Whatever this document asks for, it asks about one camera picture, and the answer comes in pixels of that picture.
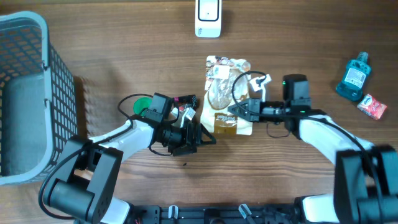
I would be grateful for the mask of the blue mouthwash bottle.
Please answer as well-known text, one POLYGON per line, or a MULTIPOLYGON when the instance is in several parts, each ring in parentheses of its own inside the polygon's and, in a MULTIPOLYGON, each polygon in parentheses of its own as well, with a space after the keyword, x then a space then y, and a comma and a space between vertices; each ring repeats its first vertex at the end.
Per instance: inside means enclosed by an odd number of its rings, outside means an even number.
POLYGON ((368 57, 367 52, 360 52, 357 58, 347 63, 345 74, 335 88, 337 94, 351 101, 359 101, 362 98, 364 84, 371 73, 368 57))

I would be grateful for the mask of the red tissue packet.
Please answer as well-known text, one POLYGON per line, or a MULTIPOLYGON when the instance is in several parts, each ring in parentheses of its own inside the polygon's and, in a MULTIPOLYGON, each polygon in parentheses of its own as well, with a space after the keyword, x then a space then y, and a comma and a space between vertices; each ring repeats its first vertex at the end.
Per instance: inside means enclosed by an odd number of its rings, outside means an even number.
POLYGON ((372 119, 379 120, 387 109, 387 105, 381 103, 370 94, 364 96, 357 108, 372 119))

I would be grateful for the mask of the beige bread bag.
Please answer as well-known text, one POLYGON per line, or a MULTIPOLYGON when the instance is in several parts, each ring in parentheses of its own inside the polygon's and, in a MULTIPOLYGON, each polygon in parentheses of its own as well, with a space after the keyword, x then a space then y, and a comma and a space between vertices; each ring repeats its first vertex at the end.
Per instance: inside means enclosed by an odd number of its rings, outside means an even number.
POLYGON ((251 69, 245 59, 235 59, 209 55, 206 58, 206 80, 203 109, 200 122, 211 133, 251 135, 252 123, 233 115, 228 106, 237 101, 249 98, 248 80, 246 75, 236 78, 251 69))

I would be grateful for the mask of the black red snack packet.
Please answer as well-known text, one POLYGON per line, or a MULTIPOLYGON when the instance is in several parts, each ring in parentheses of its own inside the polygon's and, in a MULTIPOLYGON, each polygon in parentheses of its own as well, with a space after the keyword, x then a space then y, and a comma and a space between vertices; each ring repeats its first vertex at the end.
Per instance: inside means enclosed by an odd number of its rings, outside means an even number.
POLYGON ((185 96, 177 96, 174 98, 174 101, 178 104, 179 107, 184 108, 198 108, 198 101, 196 95, 185 95, 185 96))

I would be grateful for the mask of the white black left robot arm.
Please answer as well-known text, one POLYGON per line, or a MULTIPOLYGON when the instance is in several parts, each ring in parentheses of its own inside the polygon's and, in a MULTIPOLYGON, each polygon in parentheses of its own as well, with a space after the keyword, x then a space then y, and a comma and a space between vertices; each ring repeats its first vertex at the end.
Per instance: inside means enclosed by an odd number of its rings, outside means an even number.
POLYGON ((216 144, 200 123, 188 121, 182 127, 169 119, 174 98, 154 93, 148 107, 107 134, 91 139, 72 136, 60 161, 43 181, 38 203, 48 216, 75 223, 141 223, 134 206, 114 197, 121 164, 133 154, 158 142, 168 156, 193 154, 199 146, 216 144))

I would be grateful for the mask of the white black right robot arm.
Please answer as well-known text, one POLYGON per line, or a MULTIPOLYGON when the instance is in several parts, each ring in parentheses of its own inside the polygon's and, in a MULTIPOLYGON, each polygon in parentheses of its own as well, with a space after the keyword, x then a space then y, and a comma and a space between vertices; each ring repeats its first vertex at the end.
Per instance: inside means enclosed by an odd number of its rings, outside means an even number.
POLYGON ((239 101, 228 111, 246 121, 283 123, 288 133, 318 149, 335 167, 332 194, 295 199, 280 215, 289 223, 392 223, 397 221, 397 151, 375 145, 313 109, 307 77, 283 77, 283 100, 268 101, 268 74, 257 72, 250 85, 261 98, 239 101))

